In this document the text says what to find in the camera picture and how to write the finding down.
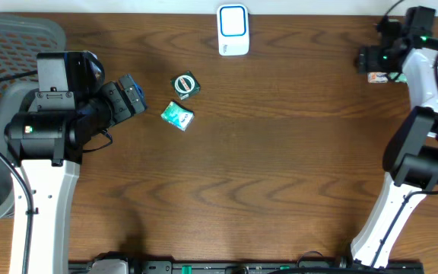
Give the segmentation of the orange small snack box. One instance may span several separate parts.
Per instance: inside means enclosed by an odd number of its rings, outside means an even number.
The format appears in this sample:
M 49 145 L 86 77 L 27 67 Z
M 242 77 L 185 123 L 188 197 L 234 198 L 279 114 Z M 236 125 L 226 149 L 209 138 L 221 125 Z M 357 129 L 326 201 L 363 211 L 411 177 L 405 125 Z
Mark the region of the orange small snack box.
M 384 72 L 369 72 L 367 80 L 370 84 L 384 84 L 389 82 L 389 75 Z

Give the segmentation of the teal long snack packet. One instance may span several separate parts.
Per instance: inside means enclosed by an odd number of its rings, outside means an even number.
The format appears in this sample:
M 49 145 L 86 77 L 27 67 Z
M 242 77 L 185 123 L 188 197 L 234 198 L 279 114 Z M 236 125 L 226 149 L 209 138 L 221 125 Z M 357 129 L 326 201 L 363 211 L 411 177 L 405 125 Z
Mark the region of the teal long snack packet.
M 407 82 L 407 78 L 403 73 L 391 72 L 388 74 L 387 78 L 390 82 L 401 82 L 401 83 Z

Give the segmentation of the teal small snack packet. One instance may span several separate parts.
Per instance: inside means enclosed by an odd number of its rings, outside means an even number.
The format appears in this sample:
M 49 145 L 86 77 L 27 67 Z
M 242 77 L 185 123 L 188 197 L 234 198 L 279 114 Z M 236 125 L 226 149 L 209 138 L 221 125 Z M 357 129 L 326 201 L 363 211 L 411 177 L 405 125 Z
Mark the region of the teal small snack packet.
M 170 101 L 160 116 L 164 121 L 175 126 L 177 129 L 186 131 L 193 121 L 195 114 L 181 107 L 178 103 Z

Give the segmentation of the dark green round-label box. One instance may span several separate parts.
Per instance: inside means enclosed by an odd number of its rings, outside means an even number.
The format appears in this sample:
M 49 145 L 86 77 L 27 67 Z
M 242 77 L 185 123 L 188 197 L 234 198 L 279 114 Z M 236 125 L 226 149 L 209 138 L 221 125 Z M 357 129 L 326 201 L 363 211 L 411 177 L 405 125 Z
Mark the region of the dark green round-label box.
M 170 84 L 180 100 L 187 100 L 201 90 L 201 85 L 190 71 L 173 77 Z

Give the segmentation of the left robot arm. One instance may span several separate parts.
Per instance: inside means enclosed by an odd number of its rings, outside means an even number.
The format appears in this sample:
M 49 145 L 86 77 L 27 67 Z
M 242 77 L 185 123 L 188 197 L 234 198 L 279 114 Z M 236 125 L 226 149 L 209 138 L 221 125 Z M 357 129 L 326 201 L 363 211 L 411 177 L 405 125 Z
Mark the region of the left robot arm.
M 5 127 L 14 185 L 11 273 L 67 273 L 84 146 L 148 108 L 131 75 L 106 82 L 88 51 L 36 56 L 38 87 Z

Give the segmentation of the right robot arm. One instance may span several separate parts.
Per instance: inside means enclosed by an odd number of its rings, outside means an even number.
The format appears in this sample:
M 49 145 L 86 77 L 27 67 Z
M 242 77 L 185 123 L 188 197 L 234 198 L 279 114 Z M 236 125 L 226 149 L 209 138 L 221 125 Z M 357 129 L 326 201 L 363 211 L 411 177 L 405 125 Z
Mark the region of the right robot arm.
M 363 46 L 359 73 L 381 72 L 394 82 L 405 76 L 411 112 L 384 151 L 381 193 L 360 233 L 351 241 L 348 268 L 378 272 L 406 221 L 428 196 L 438 196 L 438 39 L 436 12 L 417 6 L 404 21 L 387 14 L 376 25 L 377 46 Z

